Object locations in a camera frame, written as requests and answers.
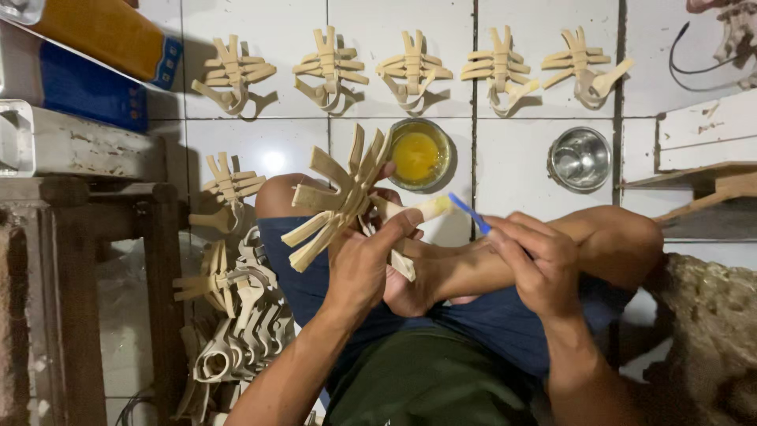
navy blue shorts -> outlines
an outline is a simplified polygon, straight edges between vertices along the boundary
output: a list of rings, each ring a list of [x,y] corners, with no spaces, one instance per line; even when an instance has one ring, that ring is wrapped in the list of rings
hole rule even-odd
[[[257,220],[266,255],[276,272],[294,319],[301,327],[318,312],[326,296],[329,288],[329,256],[327,250],[324,250],[305,272],[297,272],[289,264],[289,255],[299,246],[287,246],[281,241],[281,235],[299,227],[308,219],[310,217]],[[581,275],[579,289],[584,317],[592,333],[601,331],[611,321],[619,318],[634,295],[611,287],[606,281],[588,274]],[[544,377],[549,372],[550,357],[541,321],[523,305],[513,286],[484,294],[465,305],[437,304],[421,318],[400,317],[381,302],[347,343],[329,382],[335,383],[336,377],[349,368],[370,343],[397,330],[411,327],[446,327],[478,341],[532,376]]]

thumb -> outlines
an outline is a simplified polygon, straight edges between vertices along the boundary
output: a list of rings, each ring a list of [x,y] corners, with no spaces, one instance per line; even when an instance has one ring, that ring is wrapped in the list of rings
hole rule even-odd
[[[394,244],[410,236],[421,222],[423,213],[417,208],[407,208],[389,219],[381,230],[371,236],[368,239],[369,244],[380,252],[388,253]]]

dark green shirt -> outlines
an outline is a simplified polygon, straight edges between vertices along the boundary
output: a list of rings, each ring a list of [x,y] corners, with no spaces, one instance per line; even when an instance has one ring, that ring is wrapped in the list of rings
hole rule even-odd
[[[522,373],[483,346],[444,328],[414,328],[363,351],[339,380],[324,424],[536,424],[527,395]]]

blue brush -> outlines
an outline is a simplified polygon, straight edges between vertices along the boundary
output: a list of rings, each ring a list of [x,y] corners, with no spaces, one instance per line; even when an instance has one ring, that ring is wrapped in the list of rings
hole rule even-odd
[[[478,225],[478,229],[481,231],[481,233],[483,233],[484,235],[489,233],[491,226],[489,226],[488,223],[484,222],[484,218],[482,218],[481,215],[476,213],[472,208],[468,207],[468,205],[461,199],[457,198],[455,194],[450,193],[449,197],[457,207],[460,207],[465,213],[471,215],[471,218],[473,218],[473,221]]]

hand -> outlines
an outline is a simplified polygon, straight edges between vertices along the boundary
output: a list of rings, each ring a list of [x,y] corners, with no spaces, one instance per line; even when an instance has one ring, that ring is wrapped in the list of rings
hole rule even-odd
[[[407,209],[367,237],[348,228],[329,246],[329,291],[324,306],[366,315],[382,299],[387,280],[387,257],[392,246],[411,235],[423,215]]]
[[[578,247],[569,236],[521,212],[484,220],[491,225],[487,238],[511,267],[524,305],[542,321],[581,316]]]

